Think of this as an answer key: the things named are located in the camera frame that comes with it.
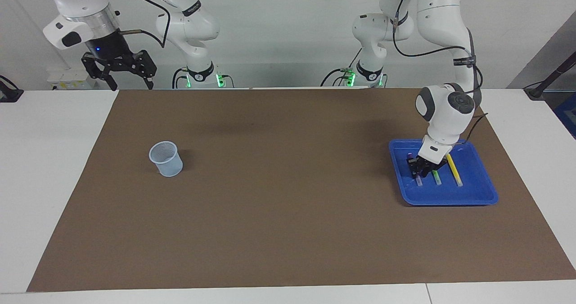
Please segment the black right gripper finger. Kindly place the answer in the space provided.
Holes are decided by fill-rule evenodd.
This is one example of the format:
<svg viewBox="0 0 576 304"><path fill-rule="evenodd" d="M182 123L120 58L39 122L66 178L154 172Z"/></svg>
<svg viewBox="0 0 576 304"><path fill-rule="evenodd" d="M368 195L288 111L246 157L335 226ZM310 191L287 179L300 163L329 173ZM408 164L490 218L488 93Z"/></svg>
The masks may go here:
<svg viewBox="0 0 576 304"><path fill-rule="evenodd" d="M143 79L147 89L153 89L153 78L157 72L157 66L146 50L140 50L128 57L128 70Z"/></svg>
<svg viewBox="0 0 576 304"><path fill-rule="evenodd" d="M111 91L117 91L118 85L115 79L110 75L110 66L105 66L101 70L97 66L96 58L92 54L84 54L81 58L81 62L85 67L85 71L92 79L98 79L105 81Z"/></svg>

